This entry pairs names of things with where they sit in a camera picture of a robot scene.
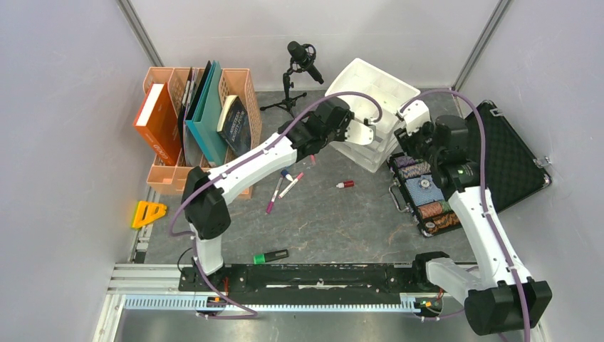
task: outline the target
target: orange book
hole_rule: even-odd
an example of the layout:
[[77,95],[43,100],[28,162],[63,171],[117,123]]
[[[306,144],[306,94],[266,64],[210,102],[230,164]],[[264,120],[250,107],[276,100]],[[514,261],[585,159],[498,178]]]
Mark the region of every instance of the orange book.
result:
[[180,140],[167,84],[151,85],[132,125],[166,165],[176,165]]

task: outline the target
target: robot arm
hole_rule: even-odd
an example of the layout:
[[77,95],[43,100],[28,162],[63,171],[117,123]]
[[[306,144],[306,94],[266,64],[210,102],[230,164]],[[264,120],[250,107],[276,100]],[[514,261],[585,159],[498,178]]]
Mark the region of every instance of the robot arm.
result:
[[[432,179],[462,223],[479,267],[480,277],[477,277],[457,266],[445,253],[420,254],[414,261],[418,282],[440,286],[451,294],[464,305],[474,332],[487,335],[523,328],[516,280],[510,270],[513,267],[526,294],[531,327],[534,327],[551,300],[551,290],[546,281],[532,279],[514,251],[488,189],[486,204],[489,211],[484,212],[479,166],[467,159],[465,121],[445,115],[434,123],[424,122],[413,133],[397,130],[395,136],[408,155],[430,164]],[[486,214],[493,220],[496,230],[491,228]],[[512,258],[512,267],[508,266],[501,246],[505,246]]]
[[[201,186],[213,182],[197,195],[184,209],[189,228],[195,233],[197,251],[206,274],[212,274],[223,265],[221,235],[231,224],[230,204],[247,187],[303,158],[318,153],[332,141],[346,141],[367,145],[374,132],[369,123],[355,120],[346,102],[331,98],[309,113],[306,121],[297,122],[285,137],[272,145],[291,121],[277,133],[245,155],[204,172],[195,167],[187,176],[182,201]],[[234,165],[243,165],[233,170]]]

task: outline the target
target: marker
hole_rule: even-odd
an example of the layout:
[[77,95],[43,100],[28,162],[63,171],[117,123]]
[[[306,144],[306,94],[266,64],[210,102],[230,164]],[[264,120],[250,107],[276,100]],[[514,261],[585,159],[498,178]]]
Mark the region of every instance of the marker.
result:
[[294,186],[296,185],[296,183],[300,180],[300,178],[302,178],[302,176],[304,176],[304,172],[300,172],[300,174],[291,182],[289,183],[289,185],[281,192],[281,194],[279,195],[279,198],[283,198],[283,196],[285,196],[285,194]]
[[282,249],[281,251],[274,251],[264,254],[256,254],[254,255],[254,265],[264,264],[265,262],[275,261],[279,259],[285,259],[289,257],[289,252],[287,249]]
[[335,187],[337,187],[339,189],[343,189],[345,187],[354,187],[354,186],[355,186],[354,180],[345,180],[344,182],[340,182],[335,185]]
[[293,177],[289,174],[287,169],[283,169],[281,175],[284,176],[286,180],[293,182]]
[[277,194],[279,193],[279,190],[281,189],[281,183],[283,183],[283,177],[279,178],[279,181],[277,182],[277,188],[275,189],[275,193],[273,194],[273,198],[271,198],[271,201],[269,202],[268,207],[266,207],[266,213],[267,214],[270,214],[271,210],[273,209],[273,204],[275,204],[275,200],[277,198]]

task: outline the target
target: book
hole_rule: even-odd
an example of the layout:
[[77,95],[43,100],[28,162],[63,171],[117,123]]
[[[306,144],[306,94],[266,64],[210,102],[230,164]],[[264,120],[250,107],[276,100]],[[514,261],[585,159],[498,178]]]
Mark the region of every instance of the book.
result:
[[177,117],[165,83],[151,85],[132,126],[164,164],[176,165],[180,154]]
[[216,61],[213,62],[212,68],[214,72],[206,81],[206,83],[209,83],[207,98],[203,108],[197,106],[197,112],[193,116],[193,125],[201,138],[201,142],[197,141],[199,147],[210,166],[216,167],[224,164],[228,145],[216,131],[218,118],[220,118],[220,112],[222,112],[218,89],[222,77],[222,68],[220,68],[220,63]]
[[209,70],[212,67],[212,62],[208,61],[206,68],[194,68],[191,86],[186,100],[186,110],[184,112],[184,125],[182,127],[182,155],[184,156],[184,163],[186,166],[197,166],[200,165],[203,152],[199,148],[197,141],[191,138],[189,126],[192,125],[193,114],[195,108],[201,98],[202,89],[206,83]]
[[187,102],[189,100],[189,94],[192,93],[193,88],[193,77],[194,71],[193,68],[189,68],[189,75],[187,76],[187,84],[184,85],[184,93],[182,94],[182,105],[180,106],[180,111],[178,112],[178,136],[180,138],[180,148],[184,150],[184,115],[187,112]]
[[224,100],[216,131],[237,157],[251,150],[249,115],[239,96],[229,95]]
[[195,97],[191,103],[191,108],[189,109],[189,112],[186,114],[186,117],[184,119],[184,124],[187,126],[187,128],[189,128],[189,132],[191,132],[191,135],[195,139],[195,142],[197,142],[197,146],[199,146],[199,148],[201,148],[201,146],[203,145],[203,139],[202,136],[199,134],[199,131],[197,130],[195,122],[199,120],[199,117],[201,116],[203,108],[205,106],[208,95],[209,82],[212,79],[212,74],[214,73],[215,67],[215,63],[210,63],[208,61],[208,65],[206,66],[206,69],[202,76],[202,81],[197,87]]

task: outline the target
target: yellow plastic piece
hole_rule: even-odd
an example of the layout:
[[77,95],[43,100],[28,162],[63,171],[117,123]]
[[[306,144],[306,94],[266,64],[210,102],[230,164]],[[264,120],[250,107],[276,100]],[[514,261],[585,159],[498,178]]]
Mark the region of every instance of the yellow plastic piece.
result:
[[136,205],[134,219],[132,219],[132,228],[141,229],[142,226],[164,217],[167,209],[165,204],[139,201]]

